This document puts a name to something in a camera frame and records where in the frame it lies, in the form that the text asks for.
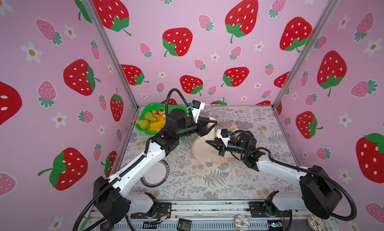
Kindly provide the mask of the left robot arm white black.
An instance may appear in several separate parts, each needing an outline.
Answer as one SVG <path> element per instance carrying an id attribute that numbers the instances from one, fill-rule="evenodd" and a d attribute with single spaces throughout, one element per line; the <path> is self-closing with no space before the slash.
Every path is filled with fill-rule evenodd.
<path id="1" fill-rule="evenodd" d="M 94 183 L 93 204 L 103 215 L 104 222 L 113 226 L 127 215 L 140 214 L 155 217 L 159 202 L 146 193 L 138 198 L 129 197 L 132 187 L 159 161 L 169 155 L 180 143 L 180 138 L 197 134 L 207 135 L 217 121 L 188 117 L 183 109 L 176 108 L 166 116 L 165 126 L 147 140 L 145 150 L 120 171 L 108 179 L 99 177 Z"/>

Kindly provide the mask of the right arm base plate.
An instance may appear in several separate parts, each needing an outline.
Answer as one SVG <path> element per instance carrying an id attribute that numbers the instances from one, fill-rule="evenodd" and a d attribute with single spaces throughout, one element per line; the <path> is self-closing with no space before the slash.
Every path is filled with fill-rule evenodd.
<path id="1" fill-rule="evenodd" d="M 248 211 L 253 218 L 288 218 L 289 211 L 279 211 L 272 203 L 264 201 L 249 202 Z"/>

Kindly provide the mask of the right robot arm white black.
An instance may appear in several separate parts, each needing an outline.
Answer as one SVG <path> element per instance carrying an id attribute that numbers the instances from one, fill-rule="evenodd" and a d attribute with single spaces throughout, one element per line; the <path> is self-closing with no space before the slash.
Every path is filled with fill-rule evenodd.
<path id="1" fill-rule="evenodd" d="M 219 136 L 206 143 L 215 148 L 220 156 L 226 152 L 239 154 L 249 169 L 271 174 L 300 188 L 298 192 L 274 191 L 265 199 L 260 208 L 274 217 L 289 210 L 310 211 L 322 219 L 328 219 L 342 199 L 337 185 L 330 182 L 327 173 L 318 166 L 312 168 L 292 166 L 272 158 L 266 148 L 257 147 L 257 141 L 248 131 L 236 131 L 232 135 L 220 130 Z"/>

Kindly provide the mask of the banana print plastic bag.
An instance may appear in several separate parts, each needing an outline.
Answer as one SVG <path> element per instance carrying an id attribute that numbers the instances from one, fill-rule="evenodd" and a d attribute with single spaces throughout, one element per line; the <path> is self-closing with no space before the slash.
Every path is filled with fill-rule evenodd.
<path id="1" fill-rule="evenodd" d="M 235 158 L 228 153 L 226 153 L 224 157 L 219 156 L 219 151 L 206 143 L 206 141 L 213 141 L 216 137 L 216 130 L 213 129 L 206 136 L 198 136 L 193 142 L 192 154 L 198 161 L 224 164 L 235 160 Z"/>

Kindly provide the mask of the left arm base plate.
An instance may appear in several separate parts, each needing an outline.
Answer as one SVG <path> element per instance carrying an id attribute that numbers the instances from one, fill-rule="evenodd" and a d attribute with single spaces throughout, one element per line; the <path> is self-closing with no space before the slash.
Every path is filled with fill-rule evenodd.
<path id="1" fill-rule="evenodd" d="M 134 213 L 131 214 L 131 219 L 160 219 L 162 217 L 170 217 L 172 210 L 172 203 L 160 202 L 155 203 L 147 213 Z"/>

